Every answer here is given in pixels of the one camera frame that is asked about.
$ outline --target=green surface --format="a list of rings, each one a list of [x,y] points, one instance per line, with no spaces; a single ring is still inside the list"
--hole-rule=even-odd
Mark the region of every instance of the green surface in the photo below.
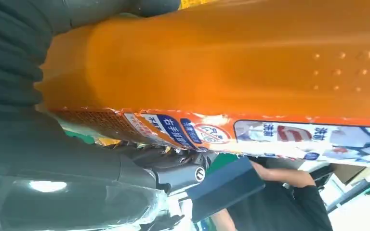
[[[220,153],[215,161],[212,163],[211,167],[206,171],[206,174],[209,175],[213,173],[214,171],[222,168],[223,166],[229,164],[230,162],[233,162],[238,159],[237,155],[230,154],[230,153]]]
[[[65,130],[65,133],[66,133],[66,135],[71,136],[71,137],[78,137],[78,138],[82,139],[85,143],[88,143],[88,144],[93,144],[94,143],[94,138],[91,137],[91,136],[85,136],[85,135],[82,135],[80,133],[75,133],[75,132],[66,131],[66,130]]]

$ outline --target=blue sticker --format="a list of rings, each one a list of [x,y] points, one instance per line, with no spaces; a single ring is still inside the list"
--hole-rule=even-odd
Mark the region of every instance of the blue sticker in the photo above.
[[[317,160],[320,154],[318,153],[306,153],[304,156],[304,160]]]
[[[181,119],[181,124],[184,126],[186,133],[194,143],[202,143],[189,119]]]
[[[370,163],[370,160],[364,160],[361,158],[355,159],[355,162]]]
[[[188,140],[184,132],[182,131],[181,125],[169,115],[157,115],[159,121],[164,126],[165,130],[168,132],[177,143],[180,143],[186,148],[195,148],[196,147]]]
[[[209,149],[205,148],[205,147],[198,147],[202,152],[207,152],[209,151]]]
[[[264,155],[267,156],[267,157],[275,157],[276,156],[276,154],[273,154],[273,153],[265,153]]]

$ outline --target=sticker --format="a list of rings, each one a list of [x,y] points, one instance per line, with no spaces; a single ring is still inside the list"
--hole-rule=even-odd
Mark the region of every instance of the sticker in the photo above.
[[[370,163],[366,127],[239,120],[234,130],[241,147],[305,160]]]
[[[156,129],[160,130],[161,132],[168,134],[168,132],[165,130],[164,126],[162,125],[161,121],[158,119],[157,115],[152,114],[141,114],[141,116],[148,120]]]
[[[181,124],[184,126],[186,133],[191,138],[192,142],[201,144],[202,141],[200,141],[194,126],[192,122],[189,119],[181,119]]]
[[[112,109],[104,110],[54,110],[56,116],[73,125],[63,124],[66,130],[73,130],[77,133],[86,134],[92,137],[110,137],[117,140],[126,140],[139,143],[147,143],[150,140],[139,132],[119,113]],[[92,128],[95,133],[90,132],[86,127]]]
[[[153,143],[161,146],[172,146],[172,144],[161,139],[157,134],[152,132],[147,126],[139,121],[133,113],[124,113],[128,122],[143,136],[148,137]]]
[[[217,126],[197,124],[195,130],[201,140],[207,143],[224,144],[229,142],[229,135]]]
[[[274,154],[274,153],[265,153],[264,156],[266,156],[266,157],[276,157],[276,154]]]
[[[207,149],[207,148],[205,148],[205,147],[202,147],[202,146],[200,146],[200,147],[198,147],[202,152],[207,152],[207,151],[209,151],[209,149]]]
[[[185,148],[196,147],[188,140],[184,132],[182,131],[181,125],[169,115],[157,115],[160,123],[164,127],[165,131],[173,138],[177,143],[180,143]]]

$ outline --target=hand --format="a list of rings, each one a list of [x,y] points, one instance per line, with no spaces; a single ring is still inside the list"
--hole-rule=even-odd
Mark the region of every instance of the hand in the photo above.
[[[271,180],[271,170],[263,167],[262,165],[260,165],[256,162],[253,162],[253,161],[251,161],[251,165],[253,166],[254,170],[256,170],[257,174],[259,174],[259,176],[263,180],[266,180],[266,181]]]
[[[305,171],[290,169],[267,169],[253,161],[251,161],[251,165],[259,174],[259,176],[266,181],[279,181],[288,183],[289,185],[297,188],[304,188],[308,185],[316,185],[311,175]]]

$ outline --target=warning sticker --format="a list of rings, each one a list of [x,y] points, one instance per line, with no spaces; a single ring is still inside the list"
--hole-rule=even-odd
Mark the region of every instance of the warning sticker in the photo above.
[[[176,119],[169,115],[141,114],[141,116],[150,122],[156,129],[168,134],[173,141],[181,144],[185,148],[196,149],[196,147],[184,134],[181,125]]]
[[[184,126],[186,133],[191,138],[192,142],[201,144],[197,132],[195,131],[194,124],[189,119],[181,119],[181,124]]]
[[[205,142],[214,144],[228,143],[230,136],[221,128],[207,124],[197,124],[196,133]]]
[[[150,140],[161,146],[172,146],[169,142],[161,139],[157,134],[151,131],[147,126],[145,126],[141,121],[139,121],[133,113],[124,113],[124,116],[128,122],[143,136],[150,138]]]

